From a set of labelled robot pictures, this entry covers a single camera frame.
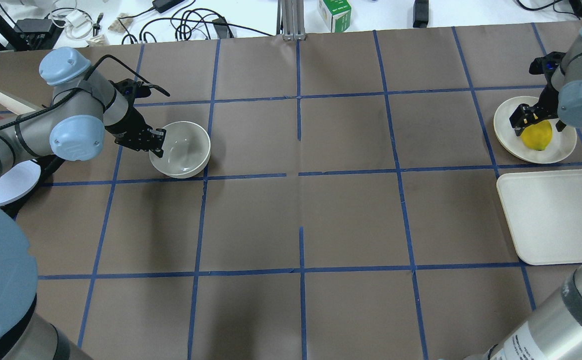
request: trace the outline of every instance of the yellow lemon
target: yellow lemon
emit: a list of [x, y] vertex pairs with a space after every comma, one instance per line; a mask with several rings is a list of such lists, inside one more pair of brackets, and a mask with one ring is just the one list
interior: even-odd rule
[[553, 139], [553, 126], [548, 120], [544, 120], [524, 129], [521, 138], [527, 148], [544, 151]]

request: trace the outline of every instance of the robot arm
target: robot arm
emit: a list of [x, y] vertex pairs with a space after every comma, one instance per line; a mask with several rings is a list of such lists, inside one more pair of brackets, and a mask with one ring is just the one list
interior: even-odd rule
[[105, 130], [117, 144], [161, 157], [166, 132], [147, 125], [133, 101], [148, 96], [150, 88], [169, 95], [163, 89], [130, 79], [108, 82], [69, 47], [45, 56], [39, 72], [55, 87], [52, 105], [0, 120], [0, 176], [15, 164], [52, 153], [72, 161], [92, 159], [102, 150]]
[[529, 72], [544, 74], [547, 85], [537, 104], [521, 104], [510, 117], [515, 134], [520, 136], [526, 127], [557, 117], [560, 132], [567, 125], [582, 128], [582, 29], [569, 52], [538, 57]]

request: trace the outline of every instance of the label on robot arm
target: label on robot arm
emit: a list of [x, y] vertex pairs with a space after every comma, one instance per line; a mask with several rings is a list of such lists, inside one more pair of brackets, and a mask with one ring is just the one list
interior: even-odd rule
[[533, 340], [529, 323], [525, 322], [504, 342], [504, 348], [491, 356], [491, 360], [548, 360], [548, 358]]

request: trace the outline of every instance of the white bowl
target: white bowl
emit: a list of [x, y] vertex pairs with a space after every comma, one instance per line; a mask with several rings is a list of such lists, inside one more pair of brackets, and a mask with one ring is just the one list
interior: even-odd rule
[[515, 130], [511, 127], [511, 123], [508, 120], [519, 104], [526, 103], [535, 105], [537, 100], [538, 98], [534, 96], [517, 96], [503, 102], [497, 108], [493, 119], [495, 135], [509, 153], [522, 160], [535, 164], [553, 164], [560, 162], [569, 157], [573, 150], [575, 150], [575, 146], [577, 145], [577, 132], [574, 127], [567, 126], [562, 132], [558, 132], [555, 124], [560, 119], [554, 118], [549, 120], [553, 126], [553, 139], [551, 139], [551, 142], [544, 151], [537, 151], [524, 145], [522, 139], [515, 135]]
[[153, 167], [166, 176], [190, 178], [204, 169], [211, 158], [211, 138], [203, 127], [190, 121], [166, 125], [163, 157], [149, 152]]

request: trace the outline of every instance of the green box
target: green box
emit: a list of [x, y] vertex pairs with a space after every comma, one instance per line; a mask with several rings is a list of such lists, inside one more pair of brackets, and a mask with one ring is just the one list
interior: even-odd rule
[[318, 0], [320, 15], [332, 33], [342, 33], [351, 25], [353, 9], [347, 0]]

